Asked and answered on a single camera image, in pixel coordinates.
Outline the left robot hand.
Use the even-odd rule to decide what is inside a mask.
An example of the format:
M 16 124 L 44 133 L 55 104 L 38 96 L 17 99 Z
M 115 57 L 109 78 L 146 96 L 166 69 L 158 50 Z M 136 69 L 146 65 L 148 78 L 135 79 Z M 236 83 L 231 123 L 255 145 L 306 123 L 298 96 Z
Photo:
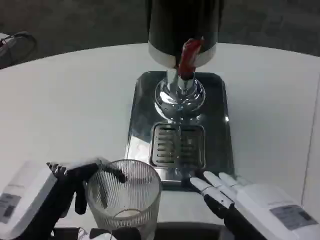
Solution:
M 86 212 L 85 186 L 98 171 L 122 184 L 128 179 L 115 164 L 98 157 L 80 163 L 26 161 L 0 192 L 0 238 L 49 239 L 72 201 L 76 213 Z

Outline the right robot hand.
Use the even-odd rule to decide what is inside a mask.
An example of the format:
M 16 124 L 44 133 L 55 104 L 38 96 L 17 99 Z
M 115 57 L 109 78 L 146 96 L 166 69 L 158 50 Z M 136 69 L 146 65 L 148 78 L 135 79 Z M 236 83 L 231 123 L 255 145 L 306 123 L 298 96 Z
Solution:
M 236 240 L 318 240 L 320 224 L 281 188 L 242 185 L 220 172 L 197 172 L 186 185 L 204 202 Z

